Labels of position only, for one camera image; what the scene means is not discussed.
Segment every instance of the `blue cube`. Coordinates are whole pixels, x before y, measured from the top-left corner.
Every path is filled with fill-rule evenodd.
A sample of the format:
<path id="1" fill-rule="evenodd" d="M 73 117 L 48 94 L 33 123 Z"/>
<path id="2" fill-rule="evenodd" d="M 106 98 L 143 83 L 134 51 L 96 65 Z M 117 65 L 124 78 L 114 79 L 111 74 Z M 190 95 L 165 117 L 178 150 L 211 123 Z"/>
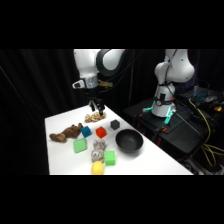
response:
<path id="1" fill-rule="evenodd" d="M 87 138 L 87 137 L 89 137 L 90 135 L 92 135 L 91 130 L 89 129 L 88 126 L 82 128 L 82 129 L 81 129 L 81 132 L 82 132 L 84 138 Z"/>

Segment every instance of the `gray object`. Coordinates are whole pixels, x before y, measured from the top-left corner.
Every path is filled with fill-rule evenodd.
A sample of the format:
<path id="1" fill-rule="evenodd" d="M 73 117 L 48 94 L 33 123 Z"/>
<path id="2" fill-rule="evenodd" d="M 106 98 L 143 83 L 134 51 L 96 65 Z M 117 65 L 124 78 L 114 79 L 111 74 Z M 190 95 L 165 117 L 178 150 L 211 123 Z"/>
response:
<path id="1" fill-rule="evenodd" d="M 205 101 L 206 103 L 210 103 L 210 102 L 212 102 L 212 101 L 214 101 L 214 100 L 217 100 L 217 99 L 218 99 L 217 96 L 208 96 L 208 97 L 204 98 L 204 101 Z"/>
<path id="2" fill-rule="evenodd" d="M 93 143 L 94 150 L 92 151 L 92 162 L 100 161 L 104 163 L 104 151 L 106 148 L 106 143 L 104 139 L 100 139 L 99 141 L 94 140 Z"/>
<path id="3" fill-rule="evenodd" d="M 117 130 L 118 128 L 120 128 L 120 122 L 117 120 L 112 121 L 111 128 L 113 128 L 114 130 Z"/>

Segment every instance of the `black bowl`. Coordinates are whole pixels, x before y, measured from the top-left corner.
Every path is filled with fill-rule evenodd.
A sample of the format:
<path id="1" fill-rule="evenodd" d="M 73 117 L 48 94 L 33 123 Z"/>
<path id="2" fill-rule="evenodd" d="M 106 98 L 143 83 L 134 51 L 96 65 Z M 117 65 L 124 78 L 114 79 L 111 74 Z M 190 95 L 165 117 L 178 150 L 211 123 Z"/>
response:
<path id="1" fill-rule="evenodd" d="M 117 134 L 116 143 L 121 151 L 135 153 L 142 147 L 143 138 L 137 131 L 127 129 Z"/>

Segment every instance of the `dark curtain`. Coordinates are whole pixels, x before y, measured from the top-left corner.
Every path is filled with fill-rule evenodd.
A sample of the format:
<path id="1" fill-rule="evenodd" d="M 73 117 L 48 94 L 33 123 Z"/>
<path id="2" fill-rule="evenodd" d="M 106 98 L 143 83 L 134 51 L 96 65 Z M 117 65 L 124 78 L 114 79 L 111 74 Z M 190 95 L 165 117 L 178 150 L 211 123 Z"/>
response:
<path id="1" fill-rule="evenodd" d="M 86 104 L 73 50 L 0 50 L 1 173 L 48 174 L 44 119 Z"/>
<path id="2" fill-rule="evenodd" d="M 128 50 L 121 71 L 132 53 Z M 195 66 L 198 49 L 188 53 Z M 120 80 L 119 85 L 101 94 L 123 118 L 123 109 L 154 96 L 154 70 L 164 61 L 165 49 L 136 49 L 137 56 L 125 76 L 113 80 L 114 84 Z M 208 81 L 211 89 L 224 90 L 223 62 L 223 49 L 201 50 L 198 77 Z M 86 105 L 85 92 L 72 89 L 79 80 L 73 49 L 1 49 L 0 66 L 4 70 L 0 70 L 1 173 L 49 174 L 44 119 Z"/>

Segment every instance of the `green cube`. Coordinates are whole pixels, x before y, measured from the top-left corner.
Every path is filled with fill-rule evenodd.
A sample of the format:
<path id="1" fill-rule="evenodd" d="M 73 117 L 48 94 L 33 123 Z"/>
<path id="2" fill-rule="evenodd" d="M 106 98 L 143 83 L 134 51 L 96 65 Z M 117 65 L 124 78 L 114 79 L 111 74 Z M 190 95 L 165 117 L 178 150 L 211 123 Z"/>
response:
<path id="1" fill-rule="evenodd" d="M 85 151 L 87 149 L 87 141 L 85 138 L 73 142 L 75 153 Z"/>
<path id="2" fill-rule="evenodd" d="M 115 151 L 106 151 L 105 152 L 105 164 L 106 166 L 115 165 Z"/>

